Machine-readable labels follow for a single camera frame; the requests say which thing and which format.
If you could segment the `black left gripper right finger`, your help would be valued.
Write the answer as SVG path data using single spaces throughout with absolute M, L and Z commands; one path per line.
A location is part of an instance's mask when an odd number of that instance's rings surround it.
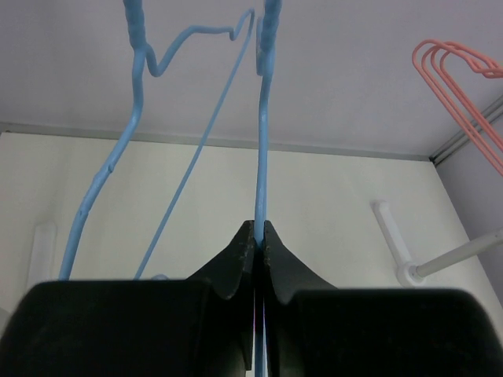
M 456 289 L 339 289 L 264 228 L 263 288 L 272 376 L 499 376 L 490 318 Z

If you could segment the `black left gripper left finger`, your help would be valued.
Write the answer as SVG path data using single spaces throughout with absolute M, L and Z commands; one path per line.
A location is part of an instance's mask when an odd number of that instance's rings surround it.
M 252 368 L 255 253 L 246 221 L 184 280 L 35 285 L 1 339 L 4 376 L 243 376 Z

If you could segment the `blue wire hanger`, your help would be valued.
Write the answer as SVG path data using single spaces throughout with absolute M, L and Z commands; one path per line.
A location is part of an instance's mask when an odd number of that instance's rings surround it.
M 119 159 L 124 153 L 131 138 L 134 136 L 138 124 L 140 123 L 144 106 L 144 86 L 143 86 L 144 70 L 148 70 L 151 76 L 158 78 L 162 76 L 162 74 L 167 70 L 175 54 L 178 52 L 178 50 L 182 47 L 182 44 L 190 36 L 195 34 L 201 34 L 201 35 L 227 34 L 229 36 L 229 39 L 231 41 L 234 41 L 238 38 L 240 31 L 244 26 L 244 22 L 248 20 L 249 24 L 243 45 L 233 65 L 233 68 L 229 74 L 229 78 L 226 81 L 222 93 L 220 94 L 220 97 L 211 115 L 209 123 L 204 130 L 200 142 L 197 145 L 196 151 L 194 152 L 193 158 L 191 159 L 189 166 L 185 171 L 177 187 L 177 190 L 175 191 L 175 194 L 172 200 L 170 201 L 164 216 L 160 221 L 160 224 L 158 225 L 158 228 L 152 238 L 152 241 L 147 251 L 145 252 L 143 259 L 141 260 L 138 270 L 134 275 L 134 278 L 136 280 L 141 277 L 141 275 L 145 271 L 145 267 L 147 266 L 149 259 L 152 256 L 154 248 L 156 247 L 159 238 L 174 210 L 174 207 L 177 204 L 180 195 L 182 194 L 182 190 L 184 189 L 191 173 L 193 172 L 193 168 L 195 167 L 196 162 L 200 157 L 200 154 L 202 152 L 203 147 L 206 144 L 209 134 L 213 129 L 218 114 L 220 113 L 220 110 L 223 106 L 224 100 L 226 99 L 229 89 L 233 83 L 237 70 L 240 67 L 240 63 L 244 57 L 246 49 L 248 48 L 248 43 L 251 40 L 252 30 L 255 22 L 255 10 L 248 9 L 240 16 L 240 19 L 237 21 L 237 25 L 234 27 L 230 26 L 210 27 L 203 25 L 190 26 L 186 28 L 184 31 L 182 31 L 174 39 L 174 41 L 167 47 L 167 50 L 163 55 L 162 59 L 157 60 L 154 49 L 147 42 L 145 14 L 143 11 L 142 2 L 125 1 L 123 4 L 127 19 L 127 31 L 129 35 L 130 46 L 134 52 L 134 59 L 131 73 L 132 90 L 133 90 L 132 112 L 126 128 L 121 133 L 119 140 L 116 142 L 115 146 L 113 147 L 107 159 L 104 161 L 101 168 L 94 175 L 90 187 L 87 189 L 87 192 L 83 197 L 78 210 L 76 211 L 74 220 L 72 222 L 72 227 L 68 236 L 68 242 L 64 250 L 64 257 L 62 259 L 60 271 L 58 274 L 59 280 L 68 280 L 70 278 L 75 258 L 77 255 L 77 250 L 79 247 L 79 241 L 81 239 L 81 235 L 83 233 L 83 229 L 86 220 L 88 218 L 88 215 L 90 213 L 90 210 L 94 205 L 95 200 L 97 199 L 100 191 L 105 185 L 105 182 L 108 180 L 108 177 L 116 168 Z
M 265 245 L 264 232 L 267 212 L 267 167 L 269 147 L 269 100 L 276 56 L 276 37 L 280 23 L 281 1 L 265 1 L 263 17 L 256 28 L 256 72 L 262 78 L 258 113 L 258 170 L 255 190 L 254 255 L 255 281 L 255 361 L 256 376 L 266 374 L 266 329 L 263 289 L 261 288 L 261 264 Z

